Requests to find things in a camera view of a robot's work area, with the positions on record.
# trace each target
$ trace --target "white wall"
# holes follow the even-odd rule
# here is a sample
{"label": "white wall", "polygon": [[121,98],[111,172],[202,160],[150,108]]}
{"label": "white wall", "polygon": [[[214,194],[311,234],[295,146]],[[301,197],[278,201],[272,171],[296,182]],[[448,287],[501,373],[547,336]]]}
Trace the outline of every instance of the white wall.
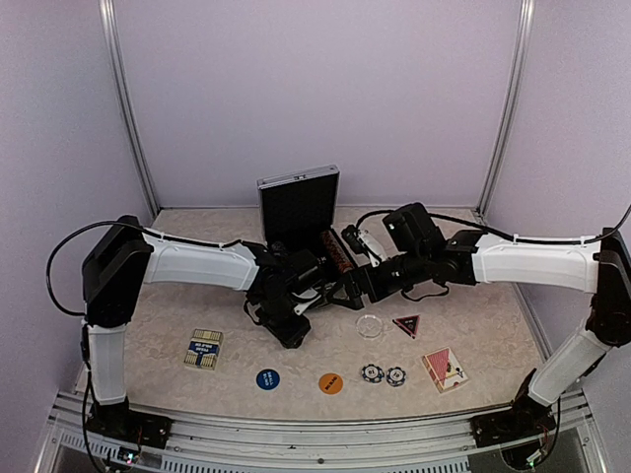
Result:
{"label": "white wall", "polygon": [[[524,86],[490,222],[533,236],[597,234],[631,202],[631,4],[536,3]],[[622,231],[631,246],[631,222]],[[589,298],[527,288],[554,347]],[[614,350],[585,390],[615,473],[629,471],[631,347]]]}
{"label": "white wall", "polygon": [[[78,319],[53,308],[48,252],[71,231],[148,217],[118,112],[98,2],[0,2],[0,470],[24,472],[58,388],[80,366]],[[81,309],[98,235],[59,254],[54,287]]]}
{"label": "white wall", "polygon": [[116,2],[163,206],[256,204],[260,177],[331,163],[345,204],[474,206],[521,2]]}

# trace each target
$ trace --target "vertical metal post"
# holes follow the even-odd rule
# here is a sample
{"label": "vertical metal post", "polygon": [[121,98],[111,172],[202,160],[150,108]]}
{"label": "vertical metal post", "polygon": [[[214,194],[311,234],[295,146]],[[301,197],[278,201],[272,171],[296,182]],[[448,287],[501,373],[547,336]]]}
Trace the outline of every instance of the vertical metal post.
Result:
{"label": "vertical metal post", "polygon": [[138,173],[138,177],[140,179],[140,184],[142,186],[145,201],[147,202],[147,207],[149,208],[149,213],[151,214],[152,219],[155,219],[160,212],[160,204],[158,203],[153,179],[151,178],[149,167],[140,144],[140,136],[138,134],[136,120],[131,107],[129,90],[125,79],[125,69],[122,62],[122,53],[120,51],[118,31],[116,29],[114,3],[113,0],[99,0],[99,3],[101,7],[101,20],[103,22],[105,41],[107,43],[107,48],[109,49],[109,59],[116,84],[118,102],[120,103],[120,109],[125,122],[127,136],[129,137],[134,165],[136,166],[136,172]]}
{"label": "vertical metal post", "polygon": [[532,29],[532,18],[534,14],[534,0],[522,0],[522,10],[520,13],[520,22],[518,26],[517,42],[515,43],[515,53],[513,55],[513,65],[511,67],[511,78],[509,89],[504,101],[504,110],[502,112],[502,120],[500,121],[500,129],[495,140],[493,149],[493,157],[491,165],[486,174],[482,195],[478,202],[477,211],[482,218],[486,217],[493,197],[493,192],[497,186],[497,180],[500,175],[502,162],[506,154],[506,147],[513,125],[515,110],[520,94],[520,86],[522,84],[522,76],[526,66],[526,53],[528,42],[530,39],[530,31]]}

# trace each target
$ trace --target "case lid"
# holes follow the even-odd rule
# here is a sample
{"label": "case lid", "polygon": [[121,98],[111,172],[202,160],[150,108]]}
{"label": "case lid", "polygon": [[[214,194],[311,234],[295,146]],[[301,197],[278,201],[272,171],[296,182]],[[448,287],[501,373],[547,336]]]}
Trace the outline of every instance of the case lid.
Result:
{"label": "case lid", "polygon": [[335,165],[257,181],[265,240],[294,240],[333,225],[339,169]]}

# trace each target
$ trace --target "table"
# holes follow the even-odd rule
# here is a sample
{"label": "table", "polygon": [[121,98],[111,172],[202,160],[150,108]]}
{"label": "table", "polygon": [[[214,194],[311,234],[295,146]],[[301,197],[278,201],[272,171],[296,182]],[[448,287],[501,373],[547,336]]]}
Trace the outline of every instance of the table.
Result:
{"label": "table", "polygon": [[[368,208],[341,207],[335,228],[340,232]],[[471,220],[467,210],[441,212]],[[446,237],[460,229],[440,223]],[[230,241],[236,237],[262,241],[257,209],[163,210],[153,228],[184,237]],[[365,228],[395,254],[381,219]],[[358,257],[358,262],[365,258]],[[425,283],[414,295],[436,292]],[[509,402],[524,377],[541,363],[532,335],[508,284],[452,285],[445,298],[420,304],[393,295],[360,311],[322,309],[308,317],[312,331],[298,350],[285,350],[264,328],[243,312],[245,295],[223,288],[181,284],[145,285],[126,337],[125,376],[132,402],[146,406],[250,419],[376,420],[447,414]],[[355,322],[365,313],[384,322],[376,340],[362,338]],[[420,314],[415,340],[391,320]],[[183,363],[193,329],[218,330],[224,343],[215,371]],[[440,394],[422,356],[451,347],[470,380]],[[402,367],[407,381],[391,387],[369,384],[360,370],[369,363],[387,370]],[[264,369],[280,374],[276,389],[255,382]],[[317,386],[328,372],[342,376],[335,395]]]}

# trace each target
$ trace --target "glass ashtray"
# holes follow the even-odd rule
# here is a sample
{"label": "glass ashtray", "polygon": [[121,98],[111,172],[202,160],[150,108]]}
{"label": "glass ashtray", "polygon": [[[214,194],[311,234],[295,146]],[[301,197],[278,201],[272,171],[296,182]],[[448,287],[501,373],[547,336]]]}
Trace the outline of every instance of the glass ashtray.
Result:
{"label": "glass ashtray", "polygon": [[364,338],[377,338],[384,331],[384,323],[376,315],[362,315],[355,324],[357,333]]}

